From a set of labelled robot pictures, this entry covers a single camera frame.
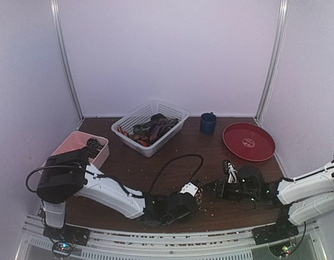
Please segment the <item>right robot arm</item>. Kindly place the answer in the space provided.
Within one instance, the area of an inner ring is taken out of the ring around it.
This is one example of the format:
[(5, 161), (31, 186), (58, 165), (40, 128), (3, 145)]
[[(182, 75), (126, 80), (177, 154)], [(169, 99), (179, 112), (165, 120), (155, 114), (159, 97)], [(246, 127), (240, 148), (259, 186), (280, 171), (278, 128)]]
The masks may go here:
[(334, 156), (315, 171), (271, 182), (266, 182), (261, 170), (252, 165), (236, 170), (230, 161), (224, 160), (222, 169), (224, 177), (205, 188), (216, 198), (249, 200), (268, 209), (279, 208), (279, 221), (271, 227), (271, 235), (276, 239), (284, 238), (292, 225), (301, 225), (334, 210)]

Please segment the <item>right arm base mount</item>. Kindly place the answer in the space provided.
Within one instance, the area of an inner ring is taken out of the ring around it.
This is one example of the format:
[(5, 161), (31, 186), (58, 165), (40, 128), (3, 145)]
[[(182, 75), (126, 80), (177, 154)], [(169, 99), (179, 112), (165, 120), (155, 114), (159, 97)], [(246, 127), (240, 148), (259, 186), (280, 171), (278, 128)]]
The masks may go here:
[(276, 242), (299, 234), (297, 226), (294, 225), (265, 225), (252, 230), (256, 245)]

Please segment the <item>paisley patterned tie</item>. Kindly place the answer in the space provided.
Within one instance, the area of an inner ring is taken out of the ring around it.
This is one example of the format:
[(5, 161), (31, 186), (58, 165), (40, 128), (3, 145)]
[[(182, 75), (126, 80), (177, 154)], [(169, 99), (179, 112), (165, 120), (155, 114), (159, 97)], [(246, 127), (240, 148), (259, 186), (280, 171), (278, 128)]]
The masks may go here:
[(194, 195), (194, 199), (198, 206), (200, 206), (202, 203), (202, 197), (203, 197), (203, 189), (199, 188)]

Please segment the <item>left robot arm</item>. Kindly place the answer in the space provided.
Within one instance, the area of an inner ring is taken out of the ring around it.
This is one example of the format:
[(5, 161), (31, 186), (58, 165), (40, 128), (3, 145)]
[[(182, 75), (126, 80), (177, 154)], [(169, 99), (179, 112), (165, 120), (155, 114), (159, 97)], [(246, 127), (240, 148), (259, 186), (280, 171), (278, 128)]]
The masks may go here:
[(45, 223), (61, 241), (71, 236), (65, 217), (66, 200), (72, 196), (89, 198), (151, 226), (166, 226), (190, 217), (202, 200), (199, 181), (190, 180), (168, 196), (127, 187), (117, 177), (102, 173), (84, 149), (50, 156), (43, 167), (27, 175), (27, 183), (35, 173), (40, 174), (38, 185), (34, 190), (30, 186), (27, 189), (40, 198)]

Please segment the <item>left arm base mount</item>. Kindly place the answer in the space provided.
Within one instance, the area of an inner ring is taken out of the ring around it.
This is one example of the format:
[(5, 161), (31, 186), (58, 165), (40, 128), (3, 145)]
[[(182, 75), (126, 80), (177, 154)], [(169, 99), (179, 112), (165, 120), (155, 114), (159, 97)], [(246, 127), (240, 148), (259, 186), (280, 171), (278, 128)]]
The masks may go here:
[(70, 244), (86, 246), (90, 230), (68, 224), (61, 229), (46, 226), (43, 230), (43, 235), (53, 241), (64, 241)]

